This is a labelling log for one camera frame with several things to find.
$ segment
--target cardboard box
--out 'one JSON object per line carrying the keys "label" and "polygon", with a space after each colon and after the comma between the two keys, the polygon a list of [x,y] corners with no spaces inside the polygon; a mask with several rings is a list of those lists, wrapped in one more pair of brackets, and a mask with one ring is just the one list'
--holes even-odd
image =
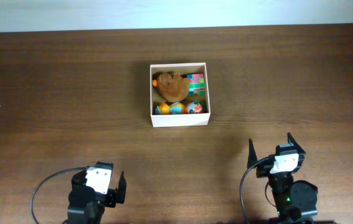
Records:
{"label": "cardboard box", "polygon": [[[153,79],[160,72],[180,72],[182,75],[203,73],[205,79],[205,93],[203,96],[188,96],[181,101],[187,104],[191,101],[201,101],[206,105],[206,111],[200,114],[169,114],[155,115],[155,108],[163,103],[158,91],[153,87]],[[164,65],[150,65],[150,113],[153,127],[172,127],[172,126],[197,126],[207,125],[211,114],[209,102],[209,87],[207,79],[207,66],[205,63],[177,63]]]}

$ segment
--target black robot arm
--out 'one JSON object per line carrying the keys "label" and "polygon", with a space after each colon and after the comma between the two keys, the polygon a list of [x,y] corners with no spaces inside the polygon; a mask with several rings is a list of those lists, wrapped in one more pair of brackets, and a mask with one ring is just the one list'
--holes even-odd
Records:
{"label": "black robot arm", "polygon": [[[318,188],[304,180],[294,181],[292,174],[301,168],[306,153],[290,133],[287,134],[287,140],[287,144],[276,146],[275,154],[258,161],[250,139],[247,169],[257,168],[258,178],[269,179],[278,214],[278,217],[271,218],[269,223],[313,223],[313,216],[318,214],[316,209]],[[242,200],[242,183],[240,194]],[[248,224],[243,200],[241,203]]]}
{"label": "black robot arm", "polygon": [[114,208],[117,203],[124,203],[126,180],[121,173],[118,188],[108,189],[113,164],[97,162],[72,177],[72,191],[68,196],[67,224],[99,224],[105,207]]}

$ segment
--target wood grain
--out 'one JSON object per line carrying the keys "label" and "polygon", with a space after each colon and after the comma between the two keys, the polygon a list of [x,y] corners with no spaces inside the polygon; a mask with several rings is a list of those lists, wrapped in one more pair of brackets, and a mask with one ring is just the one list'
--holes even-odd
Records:
{"label": "wood grain", "polygon": [[[210,124],[154,129],[149,65],[179,62],[207,62]],[[353,223],[353,24],[0,34],[0,223],[32,223],[42,179],[97,160],[128,182],[102,223],[242,222],[248,138],[264,157],[288,131],[316,219]],[[66,219],[71,176],[38,193],[41,223]],[[252,219],[276,216],[265,184],[245,182]]]}

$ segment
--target white box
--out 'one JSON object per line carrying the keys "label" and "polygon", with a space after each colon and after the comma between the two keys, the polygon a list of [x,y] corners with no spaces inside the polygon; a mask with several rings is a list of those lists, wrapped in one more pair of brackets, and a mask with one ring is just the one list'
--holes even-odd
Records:
{"label": "white box", "polygon": [[[153,87],[153,75],[159,72],[180,72],[182,75],[203,73],[205,78],[205,93],[204,96],[188,96],[186,100],[195,100],[198,98],[206,104],[206,113],[201,114],[169,114],[169,115],[155,115],[153,113],[154,107],[158,105],[153,99],[153,92],[157,91]],[[209,104],[209,87],[207,78],[207,65],[205,63],[177,63],[164,65],[150,65],[150,113],[153,127],[172,127],[172,126],[197,126],[207,125],[209,116],[211,114]]]}

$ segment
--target toy ball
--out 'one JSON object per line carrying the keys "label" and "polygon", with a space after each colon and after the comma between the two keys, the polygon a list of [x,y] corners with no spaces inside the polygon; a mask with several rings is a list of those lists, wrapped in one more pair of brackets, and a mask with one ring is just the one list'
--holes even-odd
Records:
{"label": "toy ball", "polygon": [[197,101],[197,103],[201,104],[203,112],[207,111],[207,105],[205,103],[203,103],[201,101]]}
{"label": "toy ball", "polygon": [[186,106],[186,113],[203,113],[202,105],[198,102],[189,103]]}
{"label": "toy ball", "polygon": [[171,106],[171,114],[184,114],[186,112],[186,107],[180,103],[173,103]]}
{"label": "toy ball", "polygon": [[161,103],[159,106],[156,108],[156,115],[165,115],[165,114],[170,114],[171,109],[166,103]]}

